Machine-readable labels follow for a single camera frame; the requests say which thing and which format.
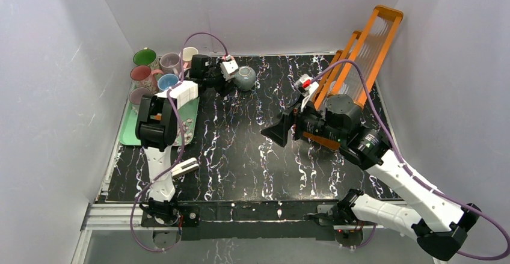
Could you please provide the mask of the lavender ribbed mug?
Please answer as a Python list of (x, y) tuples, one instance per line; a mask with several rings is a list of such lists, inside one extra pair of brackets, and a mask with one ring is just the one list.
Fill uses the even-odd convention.
[(181, 66), (179, 54), (167, 53), (161, 56), (159, 64), (164, 74), (180, 75)]

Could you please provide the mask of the grey upside-down mug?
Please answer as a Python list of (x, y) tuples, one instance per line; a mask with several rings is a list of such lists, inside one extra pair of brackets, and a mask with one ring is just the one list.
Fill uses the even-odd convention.
[(248, 91), (252, 89), (256, 80), (256, 72), (249, 66), (241, 66), (233, 78), (235, 86), (241, 91)]

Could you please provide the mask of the light blue upside-down mug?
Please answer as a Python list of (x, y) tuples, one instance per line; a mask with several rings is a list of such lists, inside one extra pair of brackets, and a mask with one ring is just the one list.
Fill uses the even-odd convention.
[(158, 79), (159, 91), (165, 91), (179, 82), (179, 77), (173, 73), (164, 74)]

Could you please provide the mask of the cream cartoon mug green interior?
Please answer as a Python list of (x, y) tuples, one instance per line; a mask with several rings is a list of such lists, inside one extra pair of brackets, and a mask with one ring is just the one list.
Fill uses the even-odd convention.
[(152, 70), (160, 69), (157, 53), (149, 48), (136, 52), (133, 56), (133, 62), (137, 66), (149, 66)]

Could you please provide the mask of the pink patterned mug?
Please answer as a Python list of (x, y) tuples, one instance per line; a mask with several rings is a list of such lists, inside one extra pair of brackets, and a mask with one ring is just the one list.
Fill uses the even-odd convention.
[(147, 88), (151, 94), (159, 92), (158, 80), (164, 75), (160, 69), (152, 70), (149, 66), (137, 66), (130, 72), (135, 87)]

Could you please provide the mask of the pinkish mug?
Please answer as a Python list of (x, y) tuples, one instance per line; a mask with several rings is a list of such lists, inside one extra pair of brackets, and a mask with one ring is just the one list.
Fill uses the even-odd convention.
[(146, 87), (138, 87), (132, 90), (129, 94), (129, 103), (135, 113), (138, 112), (142, 97), (145, 95), (151, 95), (150, 90)]

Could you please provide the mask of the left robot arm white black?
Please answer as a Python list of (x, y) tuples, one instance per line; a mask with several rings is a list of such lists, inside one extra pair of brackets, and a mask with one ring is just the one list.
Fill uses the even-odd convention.
[[(157, 223), (173, 226), (183, 219), (184, 211), (175, 199), (174, 176), (198, 168), (194, 158), (171, 160), (176, 139), (185, 145), (186, 130), (179, 113), (182, 106), (199, 97), (202, 90), (214, 88), (226, 95), (235, 86), (233, 78), (239, 65), (227, 54), (214, 66), (205, 55), (194, 55), (190, 66), (179, 76), (173, 75), (170, 85), (154, 95), (141, 98), (135, 135), (140, 140), (149, 168), (149, 184), (136, 198), (138, 207)], [(147, 196), (146, 201), (140, 197)]]

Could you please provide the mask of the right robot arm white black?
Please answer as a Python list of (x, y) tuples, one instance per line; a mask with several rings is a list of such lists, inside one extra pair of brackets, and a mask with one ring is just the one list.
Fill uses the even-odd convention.
[(279, 146), (287, 144), (291, 129), (295, 139), (305, 135), (323, 137), (348, 162), (383, 181), (407, 203), (397, 206), (350, 189), (335, 207), (316, 213), (316, 219), (379, 224), (416, 241), (430, 256), (450, 260), (478, 220), (473, 213), (475, 206), (461, 207), (425, 189), (417, 182), (415, 172), (401, 167), (387, 137), (361, 123), (361, 114), (361, 107), (345, 94), (329, 97), (324, 112), (300, 97), (261, 134)]

